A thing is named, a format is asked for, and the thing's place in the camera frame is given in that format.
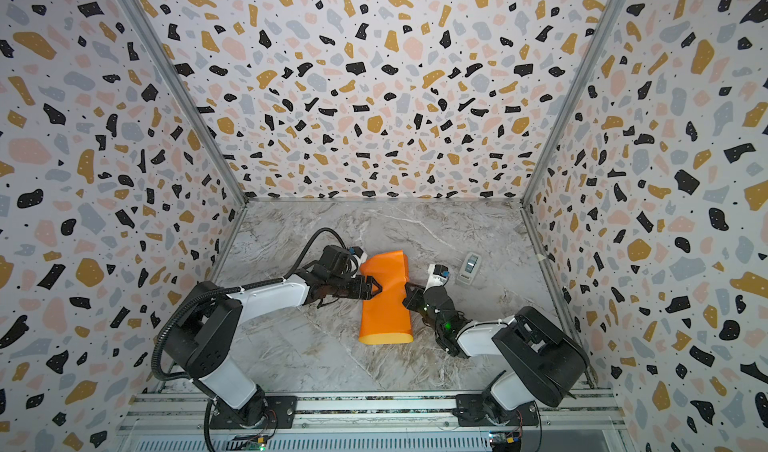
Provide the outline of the white tape dispenser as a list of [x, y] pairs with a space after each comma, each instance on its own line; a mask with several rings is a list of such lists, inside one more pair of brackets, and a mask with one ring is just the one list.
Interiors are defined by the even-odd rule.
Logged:
[[470, 286], [478, 274], [482, 258], [478, 253], [469, 252], [459, 269], [456, 281]]

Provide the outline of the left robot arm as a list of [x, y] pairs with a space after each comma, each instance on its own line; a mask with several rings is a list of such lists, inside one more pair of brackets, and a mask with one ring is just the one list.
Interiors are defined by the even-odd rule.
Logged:
[[161, 381], [189, 380], [220, 410], [244, 416], [266, 407], [264, 392], [231, 356], [243, 322], [269, 313], [321, 303], [330, 296], [371, 300], [383, 291], [360, 271], [366, 254], [359, 247], [328, 245], [319, 259], [295, 262], [280, 277], [234, 287], [198, 283], [160, 329], [151, 368]]

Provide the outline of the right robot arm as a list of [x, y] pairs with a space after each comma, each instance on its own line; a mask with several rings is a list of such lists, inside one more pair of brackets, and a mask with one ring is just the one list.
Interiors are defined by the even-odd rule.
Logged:
[[473, 413], [502, 422], [529, 403], [557, 407], [588, 369], [583, 348], [532, 306], [497, 321], [471, 321], [442, 285], [407, 283], [405, 292], [403, 305], [420, 314], [448, 355], [500, 356], [508, 365], [479, 395], [478, 404], [458, 407], [460, 418]]

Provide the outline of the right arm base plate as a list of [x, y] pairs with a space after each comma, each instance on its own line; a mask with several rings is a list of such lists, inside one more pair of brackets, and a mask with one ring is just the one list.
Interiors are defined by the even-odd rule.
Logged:
[[462, 427], [518, 427], [537, 426], [539, 416], [533, 402], [514, 410], [504, 409], [495, 399], [484, 393], [458, 394], [452, 415]]

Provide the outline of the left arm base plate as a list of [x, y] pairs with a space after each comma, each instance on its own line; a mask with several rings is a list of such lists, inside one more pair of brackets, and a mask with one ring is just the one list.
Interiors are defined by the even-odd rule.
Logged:
[[209, 415], [213, 430], [271, 431], [293, 426], [298, 397], [293, 395], [254, 395], [241, 409], [218, 401]]

